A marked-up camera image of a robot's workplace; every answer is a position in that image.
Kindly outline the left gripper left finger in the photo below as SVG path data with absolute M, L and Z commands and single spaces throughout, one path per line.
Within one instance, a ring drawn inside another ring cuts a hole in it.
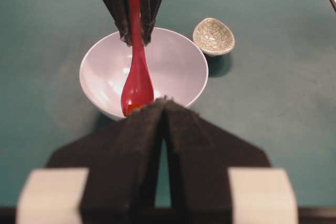
M 164 99 L 55 150 L 47 168 L 89 170 L 79 211 L 84 223 L 136 223 L 153 208 Z

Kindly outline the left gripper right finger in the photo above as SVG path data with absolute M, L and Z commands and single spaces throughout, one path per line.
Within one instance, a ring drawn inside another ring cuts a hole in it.
M 172 207 L 185 223 L 231 223 L 230 167 L 270 167 L 266 153 L 173 101 L 164 123 Z

